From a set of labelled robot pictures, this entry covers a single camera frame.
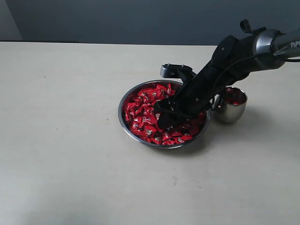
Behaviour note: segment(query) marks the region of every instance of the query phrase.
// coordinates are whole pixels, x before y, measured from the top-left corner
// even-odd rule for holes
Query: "white table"
[[[0,43],[1,225],[298,225],[300,65],[253,73],[234,125],[153,150],[117,108],[213,46]]]

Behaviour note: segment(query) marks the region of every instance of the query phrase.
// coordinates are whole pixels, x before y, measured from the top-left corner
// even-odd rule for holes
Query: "bowl rim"
[[[129,91],[127,91],[127,93],[123,96],[123,98],[121,99],[120,103],[119,103],[119,107],[118,107],[118,118],[119,118],[119,121],[120,121],[120,124],[121,126],[123,127],[123,129],[125,130],[125,132],[130,136],[132,137],[133,139],[135,139],[137,142],[139,143],[142,143],[142,144],[145,144],[149,147],[152,147],[152,148],[156,148],[156,149],[175,149],[175,148],[179,148],[179,147],[182,147],[182,146],[185,146],[191,142],[193,142],[194,140],[196,140],[197,138],[199,138],[200,136],[202,136],[202,134],[207,130],[207,127],[210,123],[210,111],[207,110],[206,111],[206,121],[205,121],[205,124],[202,128],[202,130],[191,140],[188,140],[184,143],[181,143],[181,144],[174,144],[174,145],[159,145],[159,144],[154,144],[154,143],[150,143],[150,142],[147,142],[147,141],[144,141],[142,139],[140,139],[139,137],[135,136],[126,126],[124,120],[123,120],[123,111],[122,111],[122,106],[125,102],[125,99],[128,97],[129,94],[131,94],[132,91],[134,91],[135,89],[137,89],[138,87],[141,87],[143,85],[146,85],[146,84],[150,84],[150,83],[160,83],[160,82],[166,82],[166,83],[173,83],[173,84],[178,84],[180,86],[182,86],[183,84],[180,83],[180,82],[177,82],[177,81],[172,81],[172,80],[152,80],[152,81],[146,81],[146,82],[143,82],[143,83],[140,83],[136,86],[134,86],[133,88],[131,88]]]

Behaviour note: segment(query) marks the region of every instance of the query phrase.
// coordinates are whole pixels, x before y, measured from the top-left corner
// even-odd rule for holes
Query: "gray wall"
[[[22,40],[5,0],[0,0],[0,40]]]
[[[299,0],[7,0],[25,40],[215,45],[239,23],[295,30]]]

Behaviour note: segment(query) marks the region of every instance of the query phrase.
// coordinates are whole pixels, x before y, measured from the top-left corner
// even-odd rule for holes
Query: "black robot arm segment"
[[[184,65],[162,66],[162,77],[180,78],[183,86],[174,96],[155,103],[154,111],[161,113],[159,127],[176,126],[197,117],[211,107],[210,100],[226,86],[245,79],[251,72],[277,69],[288,58],[300,56],[300,30],[289,34],[266,28],[252,31],[247,20],[240,26],[251,35],[243,39],[227,36],[198,74]]]

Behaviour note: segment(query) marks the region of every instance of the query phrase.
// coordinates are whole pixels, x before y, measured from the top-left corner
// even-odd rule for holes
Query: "red candy wrapper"
[[[155,88],[140,90],[136,96],[132,96],[132,102],[129,102],[124,110],[125,121],[130,131],[142,140],[158,145],[181,144],[193,139],[193,136],[200,132],[199,126],[206,122],[206,112],[175,128],[158,127],[160,113],[154,114],[153,106],[157,101],[164,100],[175,92],[170,83],[167,87],[157,84]]]

